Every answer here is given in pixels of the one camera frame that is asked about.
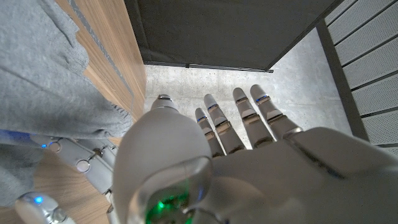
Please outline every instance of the floor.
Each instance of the floor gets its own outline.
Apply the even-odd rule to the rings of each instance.
[[[211,93],[243,143],[251,148],[232,92],[240,87],[251,99],[250,87],[259,84],[304,130],[323,126],[352,135],[316,29],[272,69],[274,73],[146,65],[144,112],[150,110],[158,94],[166,93],[181,114],[195,119],[196,108],[205,110],[203,97]]]

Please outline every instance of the blue led light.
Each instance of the blue led light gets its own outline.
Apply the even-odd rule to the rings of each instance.
[[[43,197],[38,196],[38,197],[36,197],[34,199],[34,201],[35,201],[35,203],[42,203],[43,202]]]

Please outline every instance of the wall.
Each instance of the wall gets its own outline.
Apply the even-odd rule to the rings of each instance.
[[[325,22],[370,143],[398,154],[398,2],[345,0]]]

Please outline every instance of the robotic hand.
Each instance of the robotic hand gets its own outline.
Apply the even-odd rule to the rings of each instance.
[[[327,128],[303,131],[260,86],[233,97],[246,150],[211,95],[198,124],[159,95],[124,136],[113,176],[121,223],[393,223],[398,160]]]

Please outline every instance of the gray fabric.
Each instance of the gray fabric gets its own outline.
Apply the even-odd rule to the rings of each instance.
[[[42,158],[43,149],[0,144],[0,206],[11,207],[33,190],[33,173]]]
[[[0,24],[0,129],[78,139],[128,130],[130,114],[83,76],[88,56],[78,28],[54,1],[2,0]],[[32,189],[42,150],[0,145],[0,151],[5,206]]]

